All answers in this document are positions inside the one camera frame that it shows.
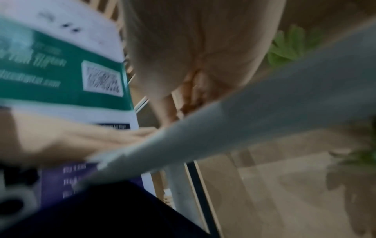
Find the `person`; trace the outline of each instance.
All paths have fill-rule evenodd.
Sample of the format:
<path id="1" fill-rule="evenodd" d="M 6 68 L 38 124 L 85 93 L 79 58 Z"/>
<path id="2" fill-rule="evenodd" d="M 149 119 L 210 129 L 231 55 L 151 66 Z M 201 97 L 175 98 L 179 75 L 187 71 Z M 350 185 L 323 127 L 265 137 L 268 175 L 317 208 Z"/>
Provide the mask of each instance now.
<path id="1" fill-rule="evenodd" d="M 271 44 L 285 4 L 285 0 L 122 2 L 135 82 L 163 127 L 178 120 L 172 91 L 180 93 L 181 110 L 187 115 L 251 80 Z M 0 123 L 0 156 L 10 164 L 45 166 L 81 160 L 92 153 L 137 143 L 154 131 L 119 133 L 19 112 L 2 113 L 0 120 L 5 124 Z M 129 182 L 90 188 L 0 236 L 92 234 L 209 236 Z"/>

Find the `qr code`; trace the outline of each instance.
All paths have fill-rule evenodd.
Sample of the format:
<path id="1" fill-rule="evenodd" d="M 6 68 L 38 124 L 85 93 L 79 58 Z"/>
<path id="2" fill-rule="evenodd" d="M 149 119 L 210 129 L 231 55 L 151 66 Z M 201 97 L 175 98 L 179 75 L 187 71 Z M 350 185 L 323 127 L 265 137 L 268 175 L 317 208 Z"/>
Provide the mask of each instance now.
<path id="1" fill-rule="evenodd" d="M 124 95 L 120 72 L 86 60 L 81 66 L 84 91 L 118 97 Z"/>

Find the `purple banner section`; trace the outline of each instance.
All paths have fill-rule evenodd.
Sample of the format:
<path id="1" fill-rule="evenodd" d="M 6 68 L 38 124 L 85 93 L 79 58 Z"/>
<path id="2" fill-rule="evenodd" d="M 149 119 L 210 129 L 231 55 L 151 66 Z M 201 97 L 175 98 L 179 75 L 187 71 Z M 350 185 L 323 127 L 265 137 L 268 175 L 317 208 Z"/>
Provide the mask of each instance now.
<path id="1" fill-rule="evenodd" d="M 41 171 L 40 206 L 46 208 L 74 195 L 72 184 L 97 171 L 95 163 L 75 163 Z M 130 180 L 143 188 L 141 176 Z"/>

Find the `beige floor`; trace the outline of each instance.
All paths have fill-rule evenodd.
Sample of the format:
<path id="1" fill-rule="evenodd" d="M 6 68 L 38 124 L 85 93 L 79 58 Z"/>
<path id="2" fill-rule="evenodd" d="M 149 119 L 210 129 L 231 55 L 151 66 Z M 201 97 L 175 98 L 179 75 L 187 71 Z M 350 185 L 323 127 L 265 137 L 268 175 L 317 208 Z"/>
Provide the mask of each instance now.
<path id="1" fill-rule="evenodd" d="M 199 162 L 223 235 L 376 235 L 376 173 L 336 166 L 327 153 L 366 146 L 368 132 L 363 124 L 315 130 Z"/>

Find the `clothing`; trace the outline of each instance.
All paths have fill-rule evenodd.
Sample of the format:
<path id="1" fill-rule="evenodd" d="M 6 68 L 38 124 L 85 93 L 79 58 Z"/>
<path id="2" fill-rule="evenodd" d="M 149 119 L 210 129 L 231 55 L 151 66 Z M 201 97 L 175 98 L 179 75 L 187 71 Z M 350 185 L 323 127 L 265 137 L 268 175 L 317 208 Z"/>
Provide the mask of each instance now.
<path id="1" fill-rule="evenodd" d="M 210 237 L 130 182 L 92 187 L 10 227 L 0 237 Z"/>

